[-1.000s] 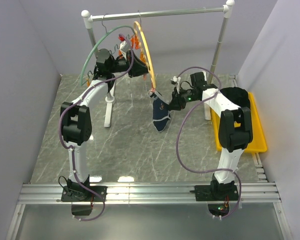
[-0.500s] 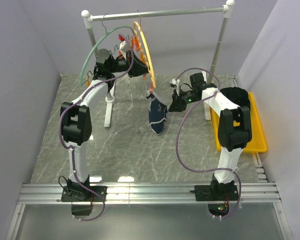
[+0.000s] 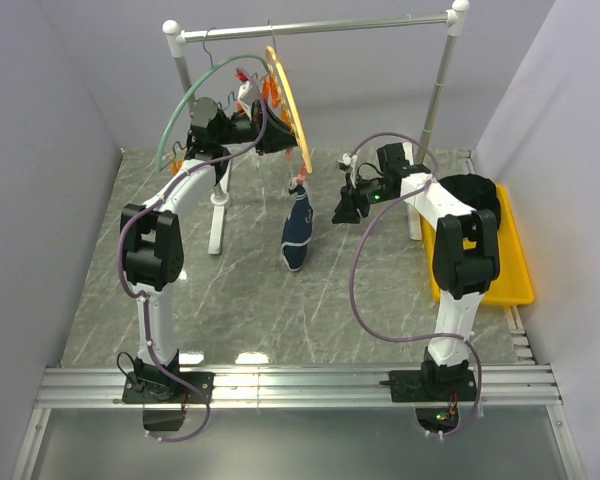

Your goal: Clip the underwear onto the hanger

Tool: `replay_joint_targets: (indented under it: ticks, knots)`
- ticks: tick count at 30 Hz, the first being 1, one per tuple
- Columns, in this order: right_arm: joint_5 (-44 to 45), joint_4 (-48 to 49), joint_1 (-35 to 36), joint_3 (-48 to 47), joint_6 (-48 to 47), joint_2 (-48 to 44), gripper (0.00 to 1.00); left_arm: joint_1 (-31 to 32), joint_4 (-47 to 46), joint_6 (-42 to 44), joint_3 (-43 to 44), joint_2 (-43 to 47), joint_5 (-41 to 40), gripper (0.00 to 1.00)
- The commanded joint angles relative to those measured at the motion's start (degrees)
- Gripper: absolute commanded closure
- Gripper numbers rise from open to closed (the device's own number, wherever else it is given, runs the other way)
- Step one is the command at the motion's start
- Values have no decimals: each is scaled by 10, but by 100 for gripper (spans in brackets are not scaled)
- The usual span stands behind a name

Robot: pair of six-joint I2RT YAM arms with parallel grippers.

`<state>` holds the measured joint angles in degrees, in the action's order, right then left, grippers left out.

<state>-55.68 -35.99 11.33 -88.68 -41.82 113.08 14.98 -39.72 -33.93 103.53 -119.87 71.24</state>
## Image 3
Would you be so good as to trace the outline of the pink end clothespin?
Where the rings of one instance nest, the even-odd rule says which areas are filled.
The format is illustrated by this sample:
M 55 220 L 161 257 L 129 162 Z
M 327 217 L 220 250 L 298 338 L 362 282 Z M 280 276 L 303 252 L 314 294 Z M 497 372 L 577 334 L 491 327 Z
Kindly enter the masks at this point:
M 306 181 L 307 176 L 308 176 L 308 171 L 306 169 L 306 166 L 302 165 L 298 174 L 290 179 L 289 185 L 288 185 L 289 190 L 295 190 L 297 187 L 303 186 Z

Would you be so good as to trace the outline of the navy blue underwear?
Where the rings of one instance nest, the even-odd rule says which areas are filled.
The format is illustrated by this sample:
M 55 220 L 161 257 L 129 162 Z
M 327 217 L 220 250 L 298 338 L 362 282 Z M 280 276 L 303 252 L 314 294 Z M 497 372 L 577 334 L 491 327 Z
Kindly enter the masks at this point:
M 297 272 L 307 257 L 313 233 L 314 210 L 304 184 L 293 178 L 289 183 L 288 192 L 294 197 L 294 202 L 283 225 L 281 255 L 288 270 Z

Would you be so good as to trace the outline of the yellow clip hanger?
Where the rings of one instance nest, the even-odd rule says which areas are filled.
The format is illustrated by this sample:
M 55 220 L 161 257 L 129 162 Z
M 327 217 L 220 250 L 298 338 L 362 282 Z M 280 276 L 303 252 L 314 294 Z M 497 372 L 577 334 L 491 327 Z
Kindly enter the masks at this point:
M 289 125 L 295 134 L 297 148 L 303 161 L 302 165 L 306 166 L 309 175 L 313 171 L 310 149 L 288 76 L 277 52 L 275 33 L 271 23 L 267 24 L 267 32 L 272 39 L 272 45 L 265 49 L 271 103 L 274 108 L 280 110 L 280 119 Z

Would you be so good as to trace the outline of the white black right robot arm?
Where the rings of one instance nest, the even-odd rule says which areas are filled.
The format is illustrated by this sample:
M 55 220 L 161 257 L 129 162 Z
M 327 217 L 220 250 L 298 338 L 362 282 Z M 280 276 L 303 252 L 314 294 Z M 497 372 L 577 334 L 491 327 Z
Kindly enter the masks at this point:
M 434 168 L 408 159 L 400 143 L 377 150 L 374 178 L 360 175 L 356 155 L 339 162 L 345 173 L 335 224 L 354 224 L 372 205 L 403 201 L 435 231 L 432 272 L 440 289 L 436 327 L 418 371 L 390 374 L 394 401 L 473 400 L 476 380 L 467 344 L 480 303 L 500 274 L 498 221 L 489 209 L 477 210 L 456 198 L 435 177 Z

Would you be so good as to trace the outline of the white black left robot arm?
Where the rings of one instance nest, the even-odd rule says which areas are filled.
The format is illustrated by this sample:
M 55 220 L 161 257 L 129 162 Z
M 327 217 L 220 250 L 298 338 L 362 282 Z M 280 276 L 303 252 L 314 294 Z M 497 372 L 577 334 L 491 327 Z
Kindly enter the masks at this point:
M 260 155 L 307 148 L 293 107 L 258 98 L 240 105 L 226 115 L 208 97 L 194 101 L 184 159 L 175 176 L 149 200 L 128 204 L 121 213 L 118 273 L 126 293 L 137 302 L 140 331 L 127 381 L 159 402 L 194 388 L 180 371 L 173 329 L 173 285 L 185 259 L 181 218 L 206 193 L 218 204 L 226 202 L 219 189 L 235 157 L 229 146 L 242 145 Z

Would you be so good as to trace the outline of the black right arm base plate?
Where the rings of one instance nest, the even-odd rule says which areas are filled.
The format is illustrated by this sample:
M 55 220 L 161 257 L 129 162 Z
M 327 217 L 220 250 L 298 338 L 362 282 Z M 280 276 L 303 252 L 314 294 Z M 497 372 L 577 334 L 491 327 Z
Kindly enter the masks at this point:
M 388 375 L 380 384 L 390 389 L 394 403 L 473 401 L 477 397 L 477 381 L 470 370 L 451 374 L 436 370 L 392 370 Z

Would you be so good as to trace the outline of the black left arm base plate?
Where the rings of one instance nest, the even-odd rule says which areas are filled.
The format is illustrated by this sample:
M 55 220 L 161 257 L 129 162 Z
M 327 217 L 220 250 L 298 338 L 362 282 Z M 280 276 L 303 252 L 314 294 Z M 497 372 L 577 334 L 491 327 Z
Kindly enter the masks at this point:
M 184 372 L 179 376 L 199 393 L 168 377 L 157 380 L 140 379 L 129 374 L 122 394 L 124 405 L 142 406 L 143 426 L 149 432 L 177 432 L 184 424 L 186 408 L 203 405 L 211 400 L 215 374 Z

